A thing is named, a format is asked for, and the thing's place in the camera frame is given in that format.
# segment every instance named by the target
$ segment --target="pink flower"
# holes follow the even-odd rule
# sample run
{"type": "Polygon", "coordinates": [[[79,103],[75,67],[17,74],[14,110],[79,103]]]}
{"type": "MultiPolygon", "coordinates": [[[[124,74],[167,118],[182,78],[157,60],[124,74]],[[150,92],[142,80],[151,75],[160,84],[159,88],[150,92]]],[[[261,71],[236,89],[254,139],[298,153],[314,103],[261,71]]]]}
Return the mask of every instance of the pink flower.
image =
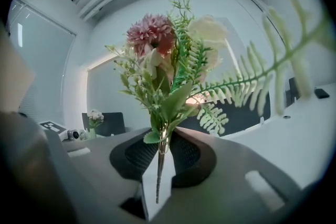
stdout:
{"type": "Polygon", "coordinates": [[[149,54],[154,48],[166,55],[174,45],[172,23],[166,16],[146,14],[127,31],[127,41],[133,44],[134,52],[139,58],[149,54]]]}

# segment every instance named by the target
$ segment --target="smartphone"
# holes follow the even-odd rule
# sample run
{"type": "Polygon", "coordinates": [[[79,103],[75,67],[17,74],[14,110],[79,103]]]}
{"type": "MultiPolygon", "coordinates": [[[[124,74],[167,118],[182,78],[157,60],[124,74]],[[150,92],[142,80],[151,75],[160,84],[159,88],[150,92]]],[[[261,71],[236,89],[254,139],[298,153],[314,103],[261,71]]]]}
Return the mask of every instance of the smartphone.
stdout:
{"type": "Polygon", "coordinates": [[[314,93],[318,99],[328,98],[330,96],[322,89],[315,89],[314,93]]]}

